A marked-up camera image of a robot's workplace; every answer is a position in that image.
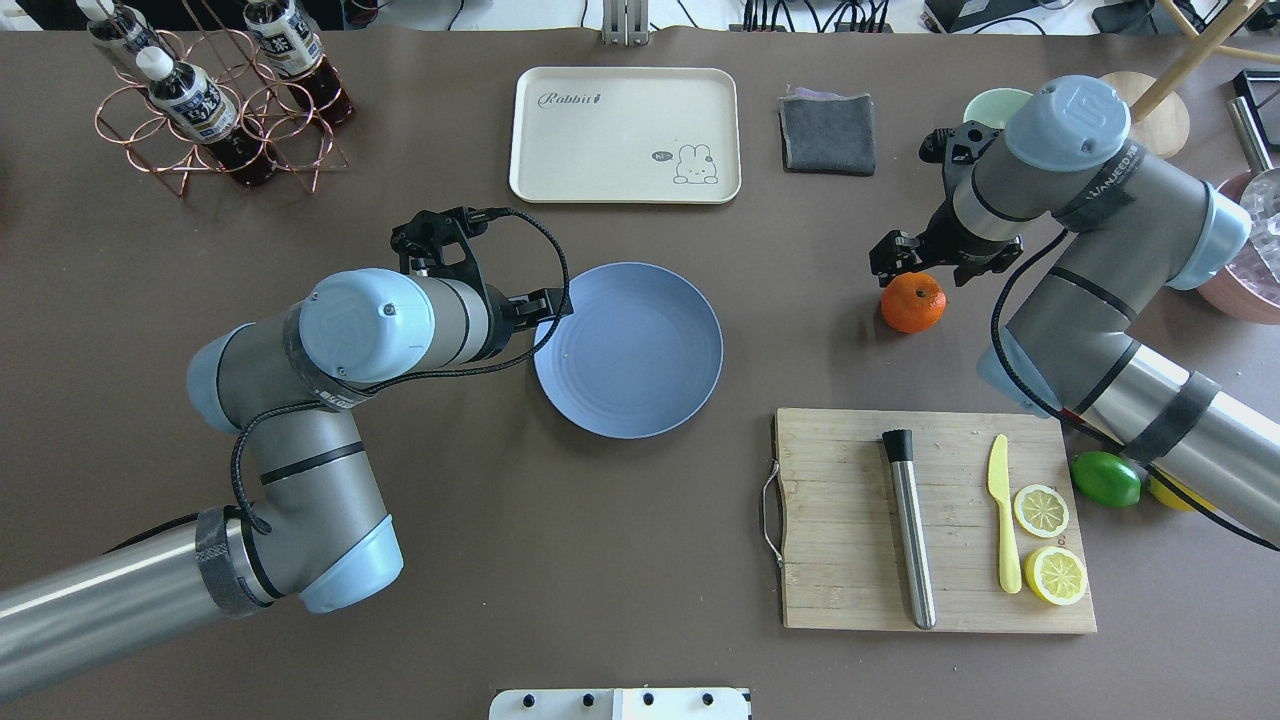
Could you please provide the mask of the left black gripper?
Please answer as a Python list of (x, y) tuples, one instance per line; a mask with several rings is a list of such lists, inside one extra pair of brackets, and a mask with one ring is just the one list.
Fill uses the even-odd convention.
[(489, 320), (485, 346), (506, 346), (515, 325), (538, 325), (573, 313), (567, 288), (543, 288), (508, 300), (485, 281), (468, 241), (483, 234), (495, 218), (494, 208), (424, 210), (390, 232), (401, 273), (460, 281), (476, 292)]

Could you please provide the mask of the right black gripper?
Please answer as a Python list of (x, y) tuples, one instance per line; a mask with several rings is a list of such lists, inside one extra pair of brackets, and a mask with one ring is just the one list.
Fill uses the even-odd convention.
[(869, 251), (870, 272), (882, 288), (899, 275), (933, 266), (954, 266), (954, 282), (963, 286), (987, 272), (1004, 273), (1021, 256), (1015, 233), (1021, 223), (991, 211), (972, 182), (974, 164), (1000, 136), (1000, 129), (982, 123), (925, 136), (918, 156), (941, 165), (945, 200), (922, 233), (891, 231)]

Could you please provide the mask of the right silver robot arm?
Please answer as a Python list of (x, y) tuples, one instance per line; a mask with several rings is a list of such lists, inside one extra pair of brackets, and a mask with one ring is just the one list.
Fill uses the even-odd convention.
[(1193, 290), (1244, 247), (1247, 211), (1130, 136), (1116, 91), (1089, 76), (1051, 79), (1002, 132), (940, 129), (946, 196), (928, 227), (888, 233), (869, 254), (882, 284), (954, 266), (959, 284), (1002, 272), (1020, 233), (1050, 213), (1074, 241), (1004, 325), (1029, 389), (1160, 469), (1243, 527), (1279, 538), (1277, 424), (1128, 333), (1167, 286)]

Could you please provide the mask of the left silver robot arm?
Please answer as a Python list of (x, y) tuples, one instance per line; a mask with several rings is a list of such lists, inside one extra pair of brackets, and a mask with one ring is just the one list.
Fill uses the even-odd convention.
[(421, 211), (397, 270), (340, 272), (191, 360), (205, 421), (236, 436), (232, 505), (137, 534), (3, 594), (3, 700), (297, 596), (315, 614), (387, 588), (404, 561), (353, 409), (408, 380), (499, 372), (515, 333), (571, 314), (570, 283), (504, 296), (470, 242), (513, 208)]

